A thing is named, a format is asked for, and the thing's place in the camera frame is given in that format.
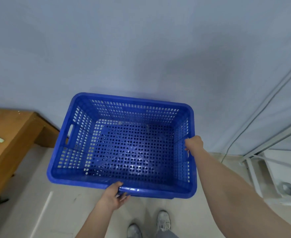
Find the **person's left hand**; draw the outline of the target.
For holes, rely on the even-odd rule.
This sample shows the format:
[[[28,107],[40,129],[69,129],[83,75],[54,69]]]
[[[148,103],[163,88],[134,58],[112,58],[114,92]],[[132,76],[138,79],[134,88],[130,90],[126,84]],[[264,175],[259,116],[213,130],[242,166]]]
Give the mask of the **person's left hand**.
[[[126,192],[121,195],[118,192],[111,192],[110,186],[105,189],[97,205],[101,207],[103,211],[114,212],[125,204],[131,197]]]

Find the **person's right hand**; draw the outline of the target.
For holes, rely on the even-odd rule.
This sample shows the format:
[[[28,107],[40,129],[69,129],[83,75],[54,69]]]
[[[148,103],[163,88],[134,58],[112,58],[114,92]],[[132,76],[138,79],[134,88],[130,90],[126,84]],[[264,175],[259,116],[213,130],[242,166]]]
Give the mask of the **person's right hand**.
[[[192,139],[192,148],[190,151],[191,155],[195,156],[195,154],[204,151],[203,141],[200,136],[194,136],[191,139]]]

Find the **blue perforated plastic basket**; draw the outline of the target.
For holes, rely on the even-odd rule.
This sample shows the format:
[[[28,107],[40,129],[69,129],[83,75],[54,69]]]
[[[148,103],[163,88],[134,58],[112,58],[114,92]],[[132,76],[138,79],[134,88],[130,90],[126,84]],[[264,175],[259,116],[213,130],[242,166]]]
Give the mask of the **blue perforated plastic basket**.
[[[159,199],[188,199],[197,190],[194,111],[183,103],[93,93],[69,105],[47,168],[54,184]]]

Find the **person's left forearm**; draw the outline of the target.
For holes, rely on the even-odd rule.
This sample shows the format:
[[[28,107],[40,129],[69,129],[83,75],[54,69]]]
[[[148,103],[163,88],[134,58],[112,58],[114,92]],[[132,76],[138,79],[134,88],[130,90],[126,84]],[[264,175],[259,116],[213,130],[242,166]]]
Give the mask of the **person's left forearm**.
[[[75,238],[105,238],[114,208],[99,201]]]

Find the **person's right forearm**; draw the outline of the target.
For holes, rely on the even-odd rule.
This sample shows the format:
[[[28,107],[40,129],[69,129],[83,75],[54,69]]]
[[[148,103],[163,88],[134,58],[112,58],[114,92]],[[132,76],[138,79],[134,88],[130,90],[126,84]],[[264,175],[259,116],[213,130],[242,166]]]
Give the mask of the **person's right forearm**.
[[[191,148],[211,214],[226,238],[291,238],[291,224],[203,148]]]

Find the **person's left white shoe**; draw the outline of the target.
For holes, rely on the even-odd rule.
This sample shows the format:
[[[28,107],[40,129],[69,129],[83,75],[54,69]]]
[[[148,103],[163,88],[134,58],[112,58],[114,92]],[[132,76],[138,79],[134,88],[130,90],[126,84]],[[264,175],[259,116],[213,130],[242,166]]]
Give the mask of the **person's left white shoe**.
[[[129,225],[127,238],[142,238],[142,232],[137,224],[133,223]]]

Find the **person's white shoe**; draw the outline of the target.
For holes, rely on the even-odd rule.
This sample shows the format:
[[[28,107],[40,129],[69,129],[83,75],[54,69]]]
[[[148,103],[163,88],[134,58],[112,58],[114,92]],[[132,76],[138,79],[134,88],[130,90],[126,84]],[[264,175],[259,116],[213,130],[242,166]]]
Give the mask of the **person's white shoe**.
[[[133,223],[129,225],[127,238],[142,238],[142,232],[137,224]]]
[[[167,211],[161,210],[157,216],[157,231],[170,231],[171,230],[171,220]]]

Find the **person's right white shoe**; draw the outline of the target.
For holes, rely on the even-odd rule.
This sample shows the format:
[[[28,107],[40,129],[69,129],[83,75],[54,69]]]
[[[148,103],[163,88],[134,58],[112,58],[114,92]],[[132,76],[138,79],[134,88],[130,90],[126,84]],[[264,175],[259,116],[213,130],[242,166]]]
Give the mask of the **person's right white shoe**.
[[[167,211],[161,210],[157,216],[157,231],[170,231],[171,230],[171,220]]]

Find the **person's grey trouser leg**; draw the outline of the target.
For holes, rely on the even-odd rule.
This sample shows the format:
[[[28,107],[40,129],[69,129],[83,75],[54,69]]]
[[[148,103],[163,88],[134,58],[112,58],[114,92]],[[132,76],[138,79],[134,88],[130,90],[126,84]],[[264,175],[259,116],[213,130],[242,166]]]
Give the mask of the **person's grey trouser leg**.
[[[161,230],[158,229],[156,232],[155,238],[179,238],[175,233],[173,233],[171,230]]]

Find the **grey tape roll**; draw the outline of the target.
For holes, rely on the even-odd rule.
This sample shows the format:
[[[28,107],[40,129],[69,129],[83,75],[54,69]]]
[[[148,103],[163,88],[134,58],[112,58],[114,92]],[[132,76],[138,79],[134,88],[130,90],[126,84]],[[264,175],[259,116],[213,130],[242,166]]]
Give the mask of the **grey tape roll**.
[[[278,191],[283,196],[291,196],[291,184],[288,182],[280,182],[277,186]]]

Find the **wooden table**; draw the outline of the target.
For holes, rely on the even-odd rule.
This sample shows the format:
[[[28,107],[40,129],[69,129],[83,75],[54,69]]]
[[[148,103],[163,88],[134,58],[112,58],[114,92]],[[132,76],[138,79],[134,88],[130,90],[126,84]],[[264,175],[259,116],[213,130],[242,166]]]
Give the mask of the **wooden table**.
[[[59,132],[37,112],[0,108],[0,194],[32,146],[54,148]]]

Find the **white metal rack frame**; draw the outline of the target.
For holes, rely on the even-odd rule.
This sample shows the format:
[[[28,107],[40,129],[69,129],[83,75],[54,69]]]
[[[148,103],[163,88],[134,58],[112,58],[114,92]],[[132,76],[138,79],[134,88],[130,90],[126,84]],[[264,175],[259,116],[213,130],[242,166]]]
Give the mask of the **white metal rack frame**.
[[[246,165],[256,192],[267,204],[291,206],[291,196],[283,196],[277,189],[280,182],[291,184],[291,70],[244,132],[256,147],[240,164]]]

